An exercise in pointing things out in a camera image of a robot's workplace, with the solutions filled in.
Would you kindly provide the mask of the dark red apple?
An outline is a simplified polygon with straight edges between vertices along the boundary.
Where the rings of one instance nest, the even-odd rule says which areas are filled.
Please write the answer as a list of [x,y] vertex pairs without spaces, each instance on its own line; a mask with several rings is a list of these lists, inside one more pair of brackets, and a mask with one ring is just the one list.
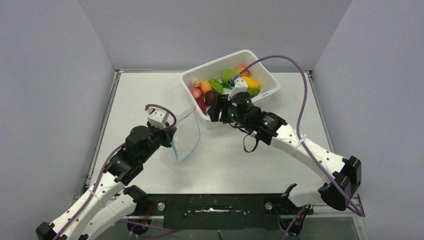
[[214,90],[209,90],[205,95],[204,95],[204,102],[205,102],[205,106],[206,107],[211,107],[215,101],[216,96],[219,95],[218,92],[214,91]]

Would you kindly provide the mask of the clear zip top bag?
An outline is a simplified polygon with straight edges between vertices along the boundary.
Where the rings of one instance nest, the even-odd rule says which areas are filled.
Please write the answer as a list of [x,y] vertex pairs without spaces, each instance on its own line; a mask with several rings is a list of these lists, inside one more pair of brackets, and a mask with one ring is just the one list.
[[171,141],[171,148],[165,148],[160,160],[165,164],[180,164],[194,153],[201,139],[201,129],[193,106],[176,117],[176,132]]

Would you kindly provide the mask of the green cabbage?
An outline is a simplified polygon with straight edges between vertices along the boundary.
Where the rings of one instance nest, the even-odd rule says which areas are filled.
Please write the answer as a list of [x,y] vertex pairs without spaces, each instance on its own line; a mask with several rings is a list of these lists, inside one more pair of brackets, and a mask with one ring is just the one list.
[[239,71],[237,71],[237,69],[227,68],[227,69],[222,71],[222,73],[220,75],[220,80],[223,84],[229,85],[229,80],[231,80],[237,74],[239,74]]

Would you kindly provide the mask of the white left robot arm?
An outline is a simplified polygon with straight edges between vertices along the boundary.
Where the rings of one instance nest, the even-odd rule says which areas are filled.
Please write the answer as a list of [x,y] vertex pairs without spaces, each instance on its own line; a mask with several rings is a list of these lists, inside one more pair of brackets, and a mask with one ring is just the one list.
[[134,127],[125,142],[107,157],[94,184],[61,216],[35,230],[40,240],[78,240],[105,204],[124,189],[160,148],[170,148],[177,128],[151,124]]

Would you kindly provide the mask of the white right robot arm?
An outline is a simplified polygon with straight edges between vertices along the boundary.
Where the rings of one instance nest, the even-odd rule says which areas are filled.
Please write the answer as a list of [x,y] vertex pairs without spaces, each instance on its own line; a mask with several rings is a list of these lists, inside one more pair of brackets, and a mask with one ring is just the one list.
[[362,181],[362,163],[358,158],[337,155],[300,135],[283,118],[255,106],[245,91],[232,98],[216,95],[207,114],[212,122],[233,123],[233,128],[251,136],[256,143],[284,151],[321,177],[323,183],[293,183],[286,189],[281,199],[286,213],[315,204],[326,204],[337,211],[355,211],[352,198]]

